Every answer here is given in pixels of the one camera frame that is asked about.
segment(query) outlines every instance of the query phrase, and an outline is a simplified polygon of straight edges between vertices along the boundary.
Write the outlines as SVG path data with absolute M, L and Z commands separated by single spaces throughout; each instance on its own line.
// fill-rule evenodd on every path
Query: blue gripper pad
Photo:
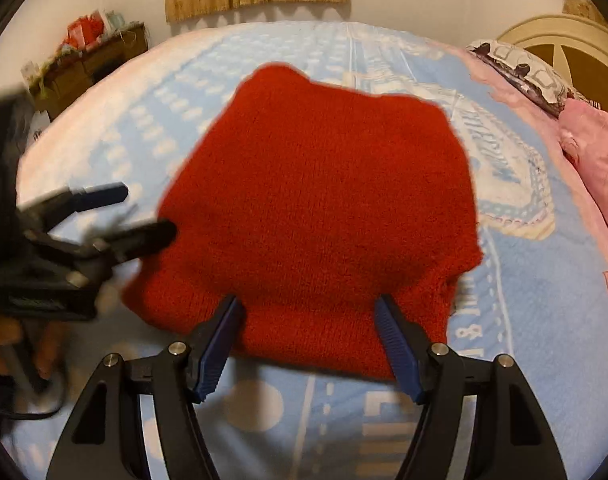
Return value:
M 193 389 L 200 402 L 204 402 L 206 396 L 215 391 L 243 321 L 244 306 L 235 298 L 228 306 L 200 359 L 199 380 Z
M 386 352 L 386 359 L 398 381 L 399 388 L 417 404 L 424 400 L 418 363 L 396 323 L 388 305 L 382 298 L 375 302 L 375 328 Z

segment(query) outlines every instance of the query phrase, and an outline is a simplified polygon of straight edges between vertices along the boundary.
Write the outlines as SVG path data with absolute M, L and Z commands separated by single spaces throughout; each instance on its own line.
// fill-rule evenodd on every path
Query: beige curved headboard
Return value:
M 608 28 L 580 16 L 548 14 L 518 23 L 498 40 L 543 59 L 608 112 Z

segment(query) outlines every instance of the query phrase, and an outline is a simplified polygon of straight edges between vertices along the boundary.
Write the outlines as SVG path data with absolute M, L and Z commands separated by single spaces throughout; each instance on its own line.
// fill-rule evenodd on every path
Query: pink pillow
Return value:
M 562 149 L 608 224 L 608 114 L 568 99 L 559 126 Z

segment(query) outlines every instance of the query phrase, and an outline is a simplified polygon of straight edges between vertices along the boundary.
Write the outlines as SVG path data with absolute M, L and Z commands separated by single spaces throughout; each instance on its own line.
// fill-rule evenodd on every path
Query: human hand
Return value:
M 64 341 L 68 334 L 68 324 L 51 321 L 35 346 L 33 363 L 40 377 L 50 378 L 53 367 L 60 359 Z M 24 337 L 22 326 L 17 319 L 0 316 L 0 346 L 19 343 Z M 0 375 L 8 375 L 8 367 L 0 354 Z

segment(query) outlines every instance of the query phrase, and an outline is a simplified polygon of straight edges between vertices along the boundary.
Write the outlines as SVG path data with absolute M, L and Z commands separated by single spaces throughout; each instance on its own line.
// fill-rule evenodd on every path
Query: folded red garment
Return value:
M 146 322 L 188 333 L 233 293 L 245 354 L 375 378 L 392 376 L 375 299 L 444 341 L 457 278 L 481 261 L 466 155 L 438 107 L 284 65 L 239 86 L 159 215 L 177 239 L 124 292 Z

